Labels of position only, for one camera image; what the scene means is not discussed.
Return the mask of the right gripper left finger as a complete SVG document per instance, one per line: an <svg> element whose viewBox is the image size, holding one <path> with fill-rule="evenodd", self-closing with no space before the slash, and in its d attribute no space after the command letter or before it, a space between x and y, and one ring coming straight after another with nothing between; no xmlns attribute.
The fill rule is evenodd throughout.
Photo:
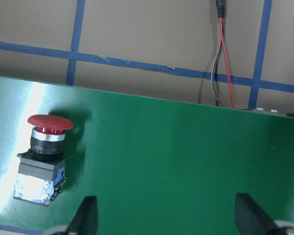
<svg viewBox="0 0 294 235"><path fill-rule="evenodd" d="M98 232L98 202L96 196L86 196L80 204L66 235L96 235Z"/></svg>

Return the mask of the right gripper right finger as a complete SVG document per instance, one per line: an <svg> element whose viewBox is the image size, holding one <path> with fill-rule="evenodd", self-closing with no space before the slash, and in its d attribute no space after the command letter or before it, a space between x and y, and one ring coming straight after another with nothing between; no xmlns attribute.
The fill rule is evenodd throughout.
<svg viewBox="0 0 294 235"><path fill-rule="evenodd" d="M273 235L279 227L247 193L237 193L235 223L242 235Z"/></svg>

